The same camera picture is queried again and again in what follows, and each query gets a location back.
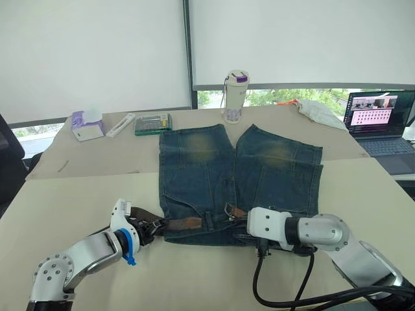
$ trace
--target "denim shorts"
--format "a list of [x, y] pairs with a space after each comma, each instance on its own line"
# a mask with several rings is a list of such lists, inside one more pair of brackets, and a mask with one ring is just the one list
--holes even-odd
[[160, 135], [160, 206], [170, 221], [165, 240], [245, 245], [253, 207], [318, 213], [322, 147], [252, 125], [231, 145], [222, 124]]

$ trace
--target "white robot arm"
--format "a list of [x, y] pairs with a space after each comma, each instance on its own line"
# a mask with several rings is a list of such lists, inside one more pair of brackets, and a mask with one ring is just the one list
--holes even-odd
[[74, 289], [85, 276], [121, 258], [135, 265], [133, 256], [165, 226], [163, 218], [119, 199], [112, 210], [109, 227], [65, 251], [49, 255], [38, 264], [27, 311], [69, 311], [75, 298]]
[[[378, 250], [356, 240], [337, 216], [318, 214], [312, 218], [297, 218], [288, 212], [255, 207], [248, 213], [247, 230], [257, 238], [279, 242], [287, 251], [299, 245], [321, 249], [354, 288], [399, 286], [414, 289]], [[378, 310], [415, 310], [413, 295], [404, 299], [401, 295], [377, 292], [366, 298]]]

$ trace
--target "green box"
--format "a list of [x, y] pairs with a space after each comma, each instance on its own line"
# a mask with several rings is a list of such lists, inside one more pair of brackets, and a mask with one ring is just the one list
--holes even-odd
[[160, 134], [173, 129], [169, 113], [138, 117], [134, 122], [134, 134], [136, 136]]

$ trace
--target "laptop keyboard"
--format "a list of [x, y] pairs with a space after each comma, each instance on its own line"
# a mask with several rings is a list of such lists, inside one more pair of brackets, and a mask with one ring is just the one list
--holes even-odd
[[359, 144], [371, 156], [389, 156], [393, 154], [411, 154], [415, 149], [403, 139], [387, 139], [382, 141], [359, 141]]

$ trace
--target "beige table surface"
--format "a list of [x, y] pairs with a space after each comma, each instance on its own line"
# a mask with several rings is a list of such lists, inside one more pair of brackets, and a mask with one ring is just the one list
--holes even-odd
[[[155, 113], [142, 112], [136, 115]], [[298, 113], [295, 105], [244, 108], [239, 124], [225, 123], [219, 109], [176, 110], [169, 113], [175, 130], [224, 123], [234, 146], [243, 132], [254, 123], [268, 132], [323, 146], [323, 160], [368, 157], [348, 132], [310, 121]], [[105, 130], [111, 129], [125, 115], [126, 113], [105, 114]], [[113, 139], [101, 137], [80, 143], [75, 139], [70, 124], [71, 117], [27, 180], [158, 172], [158, 135], [136, 137], [131, 123]]]
[[[26, 182], [0, 220], [0, 310], [24, 310], [37, 263], [107, 225], [118, 198], [162, 214], [157, 173]], [[415, 203], [376, 160], [324, 162], [319, 205], [415, 282]], [[186, 246], [157, 238], [136, 261], [136, 267], [122, 260], [84, 279], [73, 310], [269, 310], [252, 295], [252, 247]], [[270, 300], [292, 299], [307, 265], [308, 259], [274, 251], [265, 259], [259, 292]], [[329, 257], [318, 252], [303, 296], [348, 288]]]

